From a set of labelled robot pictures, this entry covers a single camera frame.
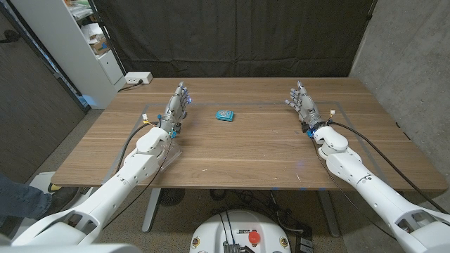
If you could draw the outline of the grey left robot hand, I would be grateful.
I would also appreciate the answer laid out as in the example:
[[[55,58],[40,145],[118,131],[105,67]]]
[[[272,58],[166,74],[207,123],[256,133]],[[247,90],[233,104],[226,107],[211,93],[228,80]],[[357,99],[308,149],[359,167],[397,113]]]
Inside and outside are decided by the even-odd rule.
[[[184,81],[180,81],[174,95],[170,98],[164,115],[160,120],[160,128],[171,133],[181,131],[181,121],[186,117],[186,106],[191,103],[188,89],[184,85]]]

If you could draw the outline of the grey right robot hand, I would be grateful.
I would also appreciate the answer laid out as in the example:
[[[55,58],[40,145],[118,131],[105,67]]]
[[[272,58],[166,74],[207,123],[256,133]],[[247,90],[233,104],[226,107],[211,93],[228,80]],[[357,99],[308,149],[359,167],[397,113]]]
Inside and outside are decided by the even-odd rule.
[[[303,83],[297,82],[297,88],[290,90],[290,100],[285,100],[297,114],[304,133],[314,133],[325,126],[325,121],[321,118],[319,109],[311,96],[307,93]]]

